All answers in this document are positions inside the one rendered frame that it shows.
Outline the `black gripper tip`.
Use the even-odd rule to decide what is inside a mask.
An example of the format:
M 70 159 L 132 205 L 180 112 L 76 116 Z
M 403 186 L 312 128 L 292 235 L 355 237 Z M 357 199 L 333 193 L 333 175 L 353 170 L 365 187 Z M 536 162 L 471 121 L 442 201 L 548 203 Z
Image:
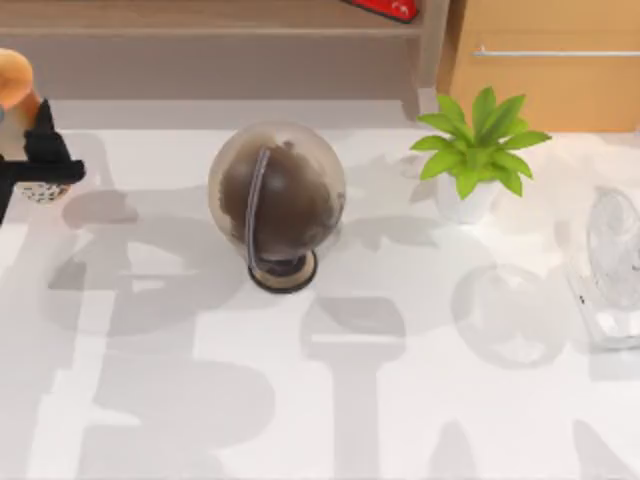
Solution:
M 3 225 L 17 187 L 36 203 L 51 203 L 81 182 L 87 173 L 83 160 L 73 159 L 63 136 L 56 130 L 48 99 L 36 109 L 35 123 L 24 132 L 22 159 L 0 154 L 0 226 Z

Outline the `red and black box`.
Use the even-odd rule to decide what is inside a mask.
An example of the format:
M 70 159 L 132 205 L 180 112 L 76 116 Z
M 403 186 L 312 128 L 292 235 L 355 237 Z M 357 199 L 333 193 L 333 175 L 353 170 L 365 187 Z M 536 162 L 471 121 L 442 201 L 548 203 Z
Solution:
M 416 0 L 341 0 L 353 7 L 387 18 L 389 20 L 410 24 L 419 15 Z

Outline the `wooden cupboard door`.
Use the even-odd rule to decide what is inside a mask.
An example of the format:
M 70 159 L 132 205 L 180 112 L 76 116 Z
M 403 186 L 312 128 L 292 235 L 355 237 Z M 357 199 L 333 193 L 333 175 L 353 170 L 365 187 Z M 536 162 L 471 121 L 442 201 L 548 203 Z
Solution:
M 489 50 L 640 51 L 640 0 L 449 0 L 436 89 L 465 112 L 484 87 L 524 94 L 550 132 L 640 127 L 640 58 L 479 58 Z

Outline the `green plant in white pot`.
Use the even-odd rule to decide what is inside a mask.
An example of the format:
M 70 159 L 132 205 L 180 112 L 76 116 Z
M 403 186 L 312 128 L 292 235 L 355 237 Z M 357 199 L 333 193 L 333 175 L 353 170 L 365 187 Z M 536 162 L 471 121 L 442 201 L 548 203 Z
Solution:
M 417 120 L 437 132 L 416 140 L 410 150 L 429 156 L 420 179 L 436 182 L 440 213 L 459 224 L 474 224 L 488 214 L 500 187 L 523 195 L 523 180 L 534 175 L 518 152 L 552 136 L 531 129 L 521 117 L 524 94 L 498 101 L 494 88 L 487 86 L 476 95 L 470 116 L 452 96 L 436 99 L 438 111 Z

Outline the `wooden open shelves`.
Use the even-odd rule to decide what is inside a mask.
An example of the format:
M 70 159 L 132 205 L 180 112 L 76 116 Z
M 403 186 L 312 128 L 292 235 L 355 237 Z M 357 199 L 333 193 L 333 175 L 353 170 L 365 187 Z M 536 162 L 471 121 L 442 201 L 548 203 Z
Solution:
M 0 47 L 63 100 L 413 101 L 449 0 L 396 23 L 344 0 L 0 0 Z

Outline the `orange and beige toy figure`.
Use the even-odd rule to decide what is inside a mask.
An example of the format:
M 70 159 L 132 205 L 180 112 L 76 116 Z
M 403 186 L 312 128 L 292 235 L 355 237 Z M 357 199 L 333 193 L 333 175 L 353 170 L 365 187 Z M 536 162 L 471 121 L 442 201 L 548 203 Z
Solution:
M 36 126 L 41 104 L 30 61 L 15 50 L 0 48 L 1 159 L 27 160 L 24 134 Z

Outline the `brown globe on stand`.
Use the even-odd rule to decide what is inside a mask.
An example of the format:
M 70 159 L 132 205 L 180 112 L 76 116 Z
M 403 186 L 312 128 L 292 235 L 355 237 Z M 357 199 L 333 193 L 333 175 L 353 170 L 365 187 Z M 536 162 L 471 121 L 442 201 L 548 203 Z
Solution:
M 307 287 L 318 248 L 346 204 L 343 165 L 329 142 L 292 121 L 261 121 L 233 133 L 209 169 L 208 207 L 252 281 L 274 294 Z

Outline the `white table fan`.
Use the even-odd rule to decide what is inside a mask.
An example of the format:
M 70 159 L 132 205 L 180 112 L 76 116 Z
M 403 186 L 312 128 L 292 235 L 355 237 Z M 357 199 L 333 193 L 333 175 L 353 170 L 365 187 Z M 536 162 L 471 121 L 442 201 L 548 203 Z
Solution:
M 593 347 L 640 350 L 640 208 L 622 190 L 596 189 L 567 280 Z

